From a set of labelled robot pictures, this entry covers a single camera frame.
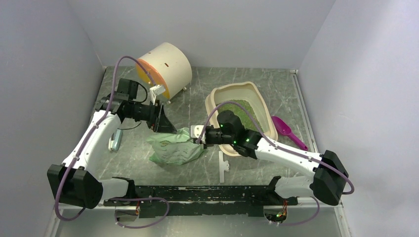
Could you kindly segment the green cat litter bag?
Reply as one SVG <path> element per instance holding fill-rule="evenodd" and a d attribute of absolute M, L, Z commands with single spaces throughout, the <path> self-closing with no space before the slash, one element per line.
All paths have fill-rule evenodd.
<path fill-rule="evenodd" d="M 179 129 L 175 134 L 155 133 L 146 142 L 154 151 L 149 160 L 157 164 L 183 165 L 198 159 L 204 152 L 190 137 L 189 128 Z"/>

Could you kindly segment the beige litter box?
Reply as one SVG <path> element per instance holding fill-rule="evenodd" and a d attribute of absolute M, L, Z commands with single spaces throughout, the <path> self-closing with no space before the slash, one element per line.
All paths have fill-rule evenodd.
<path fill-rule="evenodd" d="M 278 139 L 278 133 L 271 119 L 268 107 L 253 82 L 232 83 L 214 88 L 205 99 L 207 114 L 220 103 L 232 100 L 244 100 L 250 104 L 249 112 L 254 112 L 254 119 L 259 122 L 264 134 L 273 139 Z"/>

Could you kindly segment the magenta litter scoop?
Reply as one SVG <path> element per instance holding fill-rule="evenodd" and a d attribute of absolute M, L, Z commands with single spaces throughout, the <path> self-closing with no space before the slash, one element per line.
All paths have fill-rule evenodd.
<path fill-rule="evenodd" d="M 293 133 L 292 129 L 279 117 L 271 116 L 276 131 L 293 141 L 301 150 L 308 151 L 308 147 Z"/>

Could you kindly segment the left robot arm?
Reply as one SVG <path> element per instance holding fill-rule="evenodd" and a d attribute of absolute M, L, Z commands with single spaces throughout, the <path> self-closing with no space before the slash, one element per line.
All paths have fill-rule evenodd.
<path fill-rule="evenodd" d="M 81 141 L 60 165 L 53 164 L 47 178 L 57 203 L 93 209 L 102 201 L 117 198 L 131 205 L 138 197 L 134 181 L 123 177 L 99 180 L 95 174 L 110 138 L 125 119 L 147 124 L 153 132 L 177 132 L 159 101 L 136 101 L 140 83 L 120 79 L 114 98 L 103 97 L 95 106 L 92 121 Z"/>

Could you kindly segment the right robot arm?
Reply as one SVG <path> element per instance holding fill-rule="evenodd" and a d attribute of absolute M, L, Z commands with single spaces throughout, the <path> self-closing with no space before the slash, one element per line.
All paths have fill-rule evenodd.
<path fill-rule="evenodd" d="M 243 157 L 279 163 L 300 174 L 271 180 L 273 187 L 266 192 L 271 204 L 279 204 L 285 198 L 315 197 L 324 204 L 336 206 L 342 195 L 353 193 L 348 172 L 335 152 L 304 151 L 264 137 L 258 131 L 246 129 L 232 111 L 221 112 L 217 121 L 218 128 L 191 126 L 191 138 L 206 146 L 228 145 Z"/>

